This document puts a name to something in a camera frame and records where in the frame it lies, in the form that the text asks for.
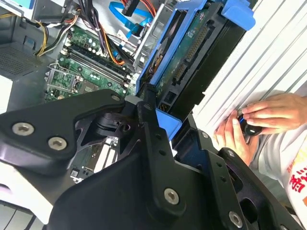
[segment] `screw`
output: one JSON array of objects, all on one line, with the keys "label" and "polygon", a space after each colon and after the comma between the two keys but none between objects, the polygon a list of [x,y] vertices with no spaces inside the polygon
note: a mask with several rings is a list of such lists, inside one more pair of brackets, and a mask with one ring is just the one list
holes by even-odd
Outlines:
[{"label": "screw", "polygon": [[112,95],[112,99],[114,99],[115,101],[120,101],[120,98],[117,97],[116,95]]},{"label": "screw", "polygon": [[202,132],[201,134],[202,134],[202,136],[203,136],[204,138],[208,138],[208,137],[209,137],[208,134],[206,134],[205,132]]},{"label": "screw", "polygon": [[235,213],[235,212],[233,212],[233,211],[230,211],[230,212],[229,212],[229,218],[230,218],[231,222],[232,222],[237,228],[240,229],[240,228],[243,227],[243,222],[242,222],[240,216],[239,216],[237,213]]},{"label": "screw", "polygon": [[281,226],[280,226],[280,229],[281,229],[281,230],[288,230],[288,228],[286,228],[284,225],[281,225]]},{"label": "screw", "polygon": [[150,107],[149,104],[145,104],[144,107],[145,107],[146,109],[148,109],[148,110],[151,110],[151,109],[152,109],[152,108]]},{"label": "screw", "polygon": [[179,203],[179,196],[174,189],[167,188],[164,190],[164,198],[172,205],[177,205]]},{"label": "screw", "polygon": [[230,151],[230,150],[228,150],[227,152],[228,152],[228,154],[229,154],[231,157],[234,157],[234,156],[235,156],[234,152],[232,152],[232,151]]},{"label": "screw", "polygon": [[12,131],[19,136],[28,136],[34,132],[34,127],[29,123],[19,122],[12,126]]},{"label": "screw", "polygon": [[53,150],[63,150],[67,147],[67,142],[63,138],[60,137],[52,137],[48,140],[48,145]]}]

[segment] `person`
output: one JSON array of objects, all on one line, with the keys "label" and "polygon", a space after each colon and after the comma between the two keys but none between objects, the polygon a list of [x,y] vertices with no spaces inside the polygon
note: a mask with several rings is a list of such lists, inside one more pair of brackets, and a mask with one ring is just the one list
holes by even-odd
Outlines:
[{"label": "person", "polygon": [[246,143],[237,111],[222,122],[214,139],[233,149],[252,169],[278,180],[307,229],[307,91],[283,93],[249,104],[242,110],[248,124],[263,127]]}]

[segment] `motherboard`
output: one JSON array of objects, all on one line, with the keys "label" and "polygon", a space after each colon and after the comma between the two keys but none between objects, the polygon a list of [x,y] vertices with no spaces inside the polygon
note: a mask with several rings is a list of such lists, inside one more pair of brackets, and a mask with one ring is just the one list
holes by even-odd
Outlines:
[{"label": "motherboard", "polygon": [[[49,69],[46,103],[101,89],[111,89],[121,96],[135,94],[137,75],[124,65],[112,62],[103,54],[97,37],[77,26],[70,29],[63,49]],[[70,169],[74,182],[115,162],[116,146],[116,138],[107,138],[78,152]]]},{"label": "motherboard", "polygon": [[100,89],[135,94],[134,73],[103,54],[94,35],[77,26],[71,29],[58,59],[49,65],[46,101]]}]

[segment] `black mounting arm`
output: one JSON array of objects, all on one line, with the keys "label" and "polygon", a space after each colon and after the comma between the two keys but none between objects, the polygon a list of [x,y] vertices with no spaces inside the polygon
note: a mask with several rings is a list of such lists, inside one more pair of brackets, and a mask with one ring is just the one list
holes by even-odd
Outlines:
[{"label": "black mounting arm", "polygon": [[0,159],[39,174],[65,172],[78,150],[105,136],[120,139],[120,160],[62,193],[47,229],[302,229],[191,116],[173,141],[174,159],[151,87],[142,98],[100,90],[0,115]]},{"label": "black mounting arm", "polygon": [[124,106],[117,93],[101,90],[1,114],[0,160],[39,174],[63,174],[77,151],[105,138],[88,132],[95,119]]}]

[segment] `green circuit board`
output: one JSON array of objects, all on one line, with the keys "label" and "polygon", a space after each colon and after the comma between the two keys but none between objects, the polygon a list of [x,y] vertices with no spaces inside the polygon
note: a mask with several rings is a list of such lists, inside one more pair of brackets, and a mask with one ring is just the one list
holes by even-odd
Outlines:
[{"label": "green circuit board", "polygon": [[93,49],[98,52],[100,49],[99,40],[93,36],[90,32],[84,31],[78,26],[73,27],[71,42],[76,44],[77,46],[83,47],[85,49],[89,49],[92,51]]},{"label": "green circuit board", "polygon": [[[90,68],[80,65],[79,63],[76,63],[63,55],[59,56],[59,65],[70,71],[78,73],[83,78],[83,81],[79,82],[77,85],[77,92],[68,92],[61,89],[59,90],[51,86],[47,92],[47,102],[101,89],[111,89],[121,96],[131,94],[130,88],[123,89],[117,82],[100,75],[99,73],[92,71]],[[51,85],[69,90],[73,78],[74,76],[71,74],[55,72]]]},{"label": "green circuit board", "polygon": [[185,60],[190,61],[197,51],[204,36],[206,36],[208,27],[207,21],[204,20],[207,10],[201,10],[195,16],[193,22],[189,26],[187,32],[182,38],[180,45],[175,51],[172,59],[166,67],[162,77],[160,78],[156,89],[157,96],[159,96],[164,90],[164,86],[168,84],[173,78],[177,81],[184,73],[187,64]]}]

